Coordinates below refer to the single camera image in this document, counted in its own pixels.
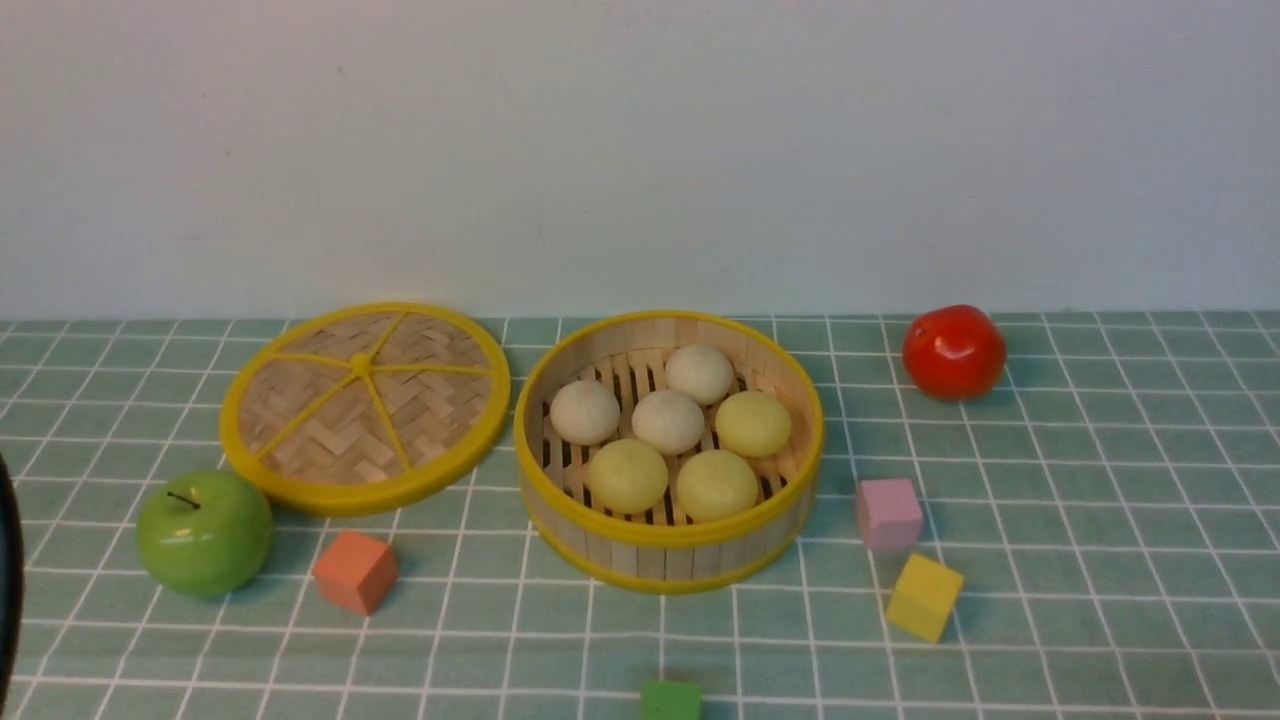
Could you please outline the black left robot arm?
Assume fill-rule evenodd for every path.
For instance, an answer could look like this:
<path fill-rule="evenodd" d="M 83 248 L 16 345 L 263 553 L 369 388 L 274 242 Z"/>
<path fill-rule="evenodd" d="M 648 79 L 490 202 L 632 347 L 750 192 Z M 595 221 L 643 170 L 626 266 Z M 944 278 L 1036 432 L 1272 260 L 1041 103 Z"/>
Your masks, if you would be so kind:
<path fill-rule="evenodd" d="M 26 596 L 26 543 L 14 480 L 1 457 L 1 712 L 5 712 L 17 656 Z"/>

